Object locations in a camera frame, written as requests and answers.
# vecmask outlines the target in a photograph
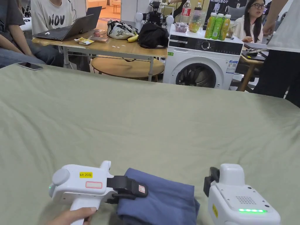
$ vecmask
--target washing machine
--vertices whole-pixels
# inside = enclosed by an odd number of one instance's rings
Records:
[[[163,83],[228,90],[244,43],[204,38],[205,31],[180,33],[172,24]]]

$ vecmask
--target white t-shirt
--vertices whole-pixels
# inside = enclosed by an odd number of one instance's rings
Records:
[[[300,0],[294,0],[268,49],[300,53]]]
[[[50,0],[31,0],[32,34],[38,34],[50,29],[71,26],[72,4],[62,0],[60,6]]]
[[[243,40],[247,35],[246,32],[244,31],[244,16],[236,19],[235,24],[236,24],[236,30],[234,32],[234,35]],[[254,29],[254,24],[250,24],[250,33],[251,33],[251,37],[253,38],[252,43],[254,43],[254,36],[253,36],[253,29]],[[263,40],[263,26],[261,27],[259,36],[258,36],[258,40],[256,43],[261,43]]]

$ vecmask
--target blue towel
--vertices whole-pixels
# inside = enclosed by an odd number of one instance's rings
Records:
[[[118,216],[131,225],[195,225],[200,204],[194,186],[169,181],[132,168],[125,176],[148,186],[146,198],[120,199]]]

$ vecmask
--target washing machine door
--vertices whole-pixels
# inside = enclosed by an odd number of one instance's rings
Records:
[[[193,63],[178,73],[176,84],[214,88],[216,86],[216,74],[203,63]]]
[[[173,71],[175,84],[222,88],[224,75],[219,65],[204,57],[193,57],[181,62]]]

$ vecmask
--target washing machine control panel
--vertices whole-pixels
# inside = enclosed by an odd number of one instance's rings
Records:
[[[231,55],[241,55],[243,48],[243,44],[241,43],[212,39],[199,39],[177,35],[170,36],[169,46]]]

